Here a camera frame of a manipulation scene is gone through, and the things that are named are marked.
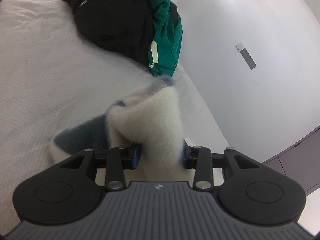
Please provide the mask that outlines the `grey wardrobe door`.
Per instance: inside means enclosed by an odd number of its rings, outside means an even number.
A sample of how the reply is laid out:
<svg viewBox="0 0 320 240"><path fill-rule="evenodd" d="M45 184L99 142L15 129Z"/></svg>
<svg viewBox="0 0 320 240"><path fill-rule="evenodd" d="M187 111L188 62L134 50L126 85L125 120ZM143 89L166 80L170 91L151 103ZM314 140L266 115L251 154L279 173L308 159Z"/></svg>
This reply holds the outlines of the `grey wardrobe door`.
<svg viewBox="0 0 320 240"><path fill-rule="evenodd" d="M316 127L294 145L266 160L264 165L293 179L310 195L319 189L319 135Z"/></svg>

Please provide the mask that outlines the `black garment pile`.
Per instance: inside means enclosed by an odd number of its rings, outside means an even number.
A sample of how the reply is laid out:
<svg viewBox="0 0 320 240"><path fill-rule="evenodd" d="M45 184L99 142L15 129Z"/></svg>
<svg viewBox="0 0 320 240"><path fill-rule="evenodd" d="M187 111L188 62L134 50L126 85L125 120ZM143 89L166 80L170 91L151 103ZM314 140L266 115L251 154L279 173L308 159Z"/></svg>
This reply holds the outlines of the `black garment pile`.
<svg viewBox="0 0 320 240"><path fill-rule="evenodd" d="M63 0L78 31L108 51L148 64L155 31L150 0Z"/></svg>

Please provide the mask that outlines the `cream blue striped sweater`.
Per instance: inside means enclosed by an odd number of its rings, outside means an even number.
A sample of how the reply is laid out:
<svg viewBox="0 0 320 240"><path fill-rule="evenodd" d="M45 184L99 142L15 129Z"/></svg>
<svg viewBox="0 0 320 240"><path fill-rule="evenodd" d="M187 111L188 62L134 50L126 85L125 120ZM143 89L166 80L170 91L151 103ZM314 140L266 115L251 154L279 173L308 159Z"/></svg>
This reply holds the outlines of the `cream blue striped sweater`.
<svg viewBox="0 0 320 240"><path fill-rule="evenodd" d="M131 181L187 181L194 172L183 167L185 143L178 92L169 76L156 78L112 104L103 115L57 133L49 150L55 164L86 148L96 153L115 147L142 146L137 169L124 172Z"/></svg>

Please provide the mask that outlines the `grey bed cover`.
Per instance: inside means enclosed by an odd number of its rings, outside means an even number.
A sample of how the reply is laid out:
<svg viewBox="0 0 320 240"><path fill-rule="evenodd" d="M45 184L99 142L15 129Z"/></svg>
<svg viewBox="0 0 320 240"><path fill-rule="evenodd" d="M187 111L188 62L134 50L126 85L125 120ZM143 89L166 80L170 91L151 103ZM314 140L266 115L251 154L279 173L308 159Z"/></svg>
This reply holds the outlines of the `grey bed cover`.
<svg viewBox="0 0 320 240"><path fill-rule="evenodd" d="M62 0L1 1L1 233L16 186L48 168L59 131L94 118L152 75L83 38Z"/></svg>

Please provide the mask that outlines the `green garment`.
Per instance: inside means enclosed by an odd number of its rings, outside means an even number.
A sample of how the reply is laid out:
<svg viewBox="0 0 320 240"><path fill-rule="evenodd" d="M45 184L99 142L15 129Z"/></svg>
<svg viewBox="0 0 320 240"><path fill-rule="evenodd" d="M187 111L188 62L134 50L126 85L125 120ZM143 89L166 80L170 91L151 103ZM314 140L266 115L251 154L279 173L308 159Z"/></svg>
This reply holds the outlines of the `green garment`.
<svg viewBox="0 0 320 240"><path fill-rule="evenodd" d="M182 44L182 22L171 0L150 0L155 35L148 50L149 71L153 76L173 76Z"/></svg>

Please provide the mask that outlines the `grey wall panel switch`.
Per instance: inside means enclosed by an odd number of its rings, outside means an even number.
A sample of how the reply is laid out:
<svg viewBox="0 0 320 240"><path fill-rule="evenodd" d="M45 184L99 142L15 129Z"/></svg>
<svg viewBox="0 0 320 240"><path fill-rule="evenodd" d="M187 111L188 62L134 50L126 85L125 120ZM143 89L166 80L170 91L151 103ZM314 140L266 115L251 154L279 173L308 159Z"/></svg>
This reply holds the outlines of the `grey wall panel switch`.
<svg viewBox="0 0 320 240"><path fill-rule="evenodd" d="M249 66L250 70L253 70L257 65L251 55L249 54L248 50L246 47L242 44L239 43L236 45L237 50L239 53L242 55L243 59L246 61L247 65Z"/></svg>

